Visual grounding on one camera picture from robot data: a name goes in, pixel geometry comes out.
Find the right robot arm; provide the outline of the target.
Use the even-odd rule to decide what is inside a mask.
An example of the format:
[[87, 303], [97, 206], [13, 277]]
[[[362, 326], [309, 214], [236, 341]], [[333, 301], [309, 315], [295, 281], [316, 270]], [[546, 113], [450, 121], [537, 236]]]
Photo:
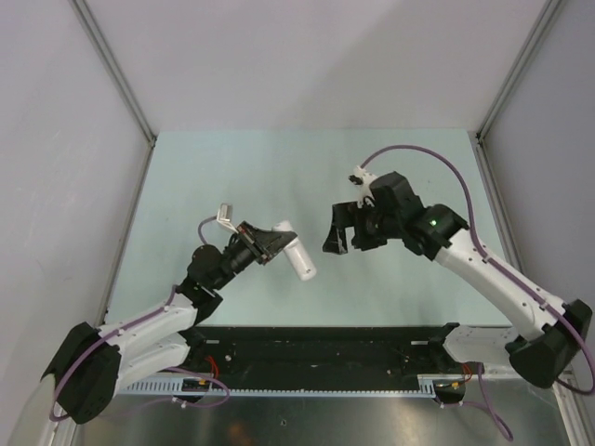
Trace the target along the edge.
[[447, 324], [429, 349], [436, 371], [480, 362], [509, 366], [536, 387], [556, 382], [587, 337], [592, 317], [587, 304], [566, 302], [531, 282], [493, 254], [451, 208], [424, 206], [406, 177], [396, 172], [377, 177], [357, 166], [350, 182], [359, 197], [333, 205], [324, 252], [344, 255], [350, 248], [368, 251], [400, 240], [413, 254], [463, 279], [510, 323], [507, 328]]

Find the white remote control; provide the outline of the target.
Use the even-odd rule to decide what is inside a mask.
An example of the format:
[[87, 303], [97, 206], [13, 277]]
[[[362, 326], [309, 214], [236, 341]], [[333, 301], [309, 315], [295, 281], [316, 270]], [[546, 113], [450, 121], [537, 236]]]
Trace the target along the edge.
[[284, 255], [301, 281], [306, 282], [316, 276], [317, 268], [298, 236], [284, 248]]

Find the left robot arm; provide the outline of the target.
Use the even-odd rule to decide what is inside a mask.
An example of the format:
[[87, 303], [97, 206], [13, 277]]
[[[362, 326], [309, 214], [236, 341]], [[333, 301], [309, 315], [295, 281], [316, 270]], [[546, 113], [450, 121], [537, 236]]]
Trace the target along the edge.
[[266, 265], [285, 254], [297, 276], [315, 276], [310, 256], [284, 220], [271, 230], [247, 222], [220, 225], [231, 234], [223, 249], [202, 243], [192, 254], [181, 283], [158, 306], [126, 321], [93, 327], [75, 325], [61, 342], [44, 374], [55, 380], [53, 422], [71, 418], [85, 424], [109, 405], [119, 390], [156, 372], [181, 367], [192, 372], [205, 360], [205, 348], [185, 332], [209, 318], [222, 302], [219, 290], [248, 266]]

